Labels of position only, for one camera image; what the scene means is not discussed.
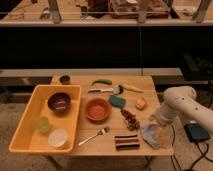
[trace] green cup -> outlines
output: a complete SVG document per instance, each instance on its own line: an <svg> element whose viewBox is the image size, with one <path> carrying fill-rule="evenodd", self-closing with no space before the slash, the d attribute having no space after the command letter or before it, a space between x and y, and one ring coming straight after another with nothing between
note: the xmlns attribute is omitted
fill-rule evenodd
<svg viewBox="0 0 213 171"><path fill-rule="evenodd" d="M50 123L47 117L39 117L35 122L35 129L40 133L47 133L50 130Z"/></svg>

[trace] purple bowl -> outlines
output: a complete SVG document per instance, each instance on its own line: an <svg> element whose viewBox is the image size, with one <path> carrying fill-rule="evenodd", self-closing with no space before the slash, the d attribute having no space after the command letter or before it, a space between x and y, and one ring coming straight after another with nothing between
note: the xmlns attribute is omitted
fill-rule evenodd
<svg viewBox="0 0 213 171"><path fill-rule="evenodd" d="M54 113L65 113L70 109L71 98L67 93L55 93L48 99L48 107Z"/></svg>

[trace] bowl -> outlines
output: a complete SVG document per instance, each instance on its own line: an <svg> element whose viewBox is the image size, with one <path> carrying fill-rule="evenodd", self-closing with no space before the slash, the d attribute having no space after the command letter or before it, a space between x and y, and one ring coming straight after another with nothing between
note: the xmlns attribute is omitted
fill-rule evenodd
<svg viewBox="0 0 213 171"><path fill-rule="evenodd" d="M48 107L54 113L65 113L70 109L71 98L67 93L59 92L48 99Z"/></svg>
<svg viewBox="0 0 213 171"><path fill-rule="evenodd" d="M56 129L48 136L48 143L54 148L62 149L67 142L68 134L64 129Z"/></svg>
<svg viewBox="0 0 213 171"><path fill-rule="evenodd" d="M108 101L95 98L86 105L86 116L91 121L103 121L109 117L111 105Z"/></svg>

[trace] table leg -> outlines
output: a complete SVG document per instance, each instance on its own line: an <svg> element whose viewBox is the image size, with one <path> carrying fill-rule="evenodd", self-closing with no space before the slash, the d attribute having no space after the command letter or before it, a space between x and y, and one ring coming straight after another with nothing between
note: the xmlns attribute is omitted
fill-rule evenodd
<svg viewBox="0 0 213 171"><path fill-rule="evenodd" d="M56 170L66 170L52 156L44 156L44 157L56 168Z"/></svg>
<svg viewBox="0 0 213 171"><path fill-rule="evenodd" d="M144 169L150 167L150 165L154 159L154 156L150 156L150 157L145 156L145 159L146 159L146 164L144 165Z"/></svg>

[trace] yellow tray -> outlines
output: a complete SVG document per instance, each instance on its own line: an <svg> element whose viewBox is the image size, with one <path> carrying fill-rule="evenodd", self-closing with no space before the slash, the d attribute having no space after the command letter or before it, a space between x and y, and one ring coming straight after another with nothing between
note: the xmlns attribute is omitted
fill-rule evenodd
<svg viewBox="0 0 213 171"><path fill-rule="evenodd" d="M57 92L65 92L71 97L70 111L64 116L57 116L47 106L49 97ZM11 152L38 154L70 153L74 146L77 120L80 107L81 87L79 85L38 85L25 108L15 134L9 146ZM55 149L48 144L48 134L41 134L34 128L35 121L46 116L52 130L65 129L68 142L65 148Z"/></svg>

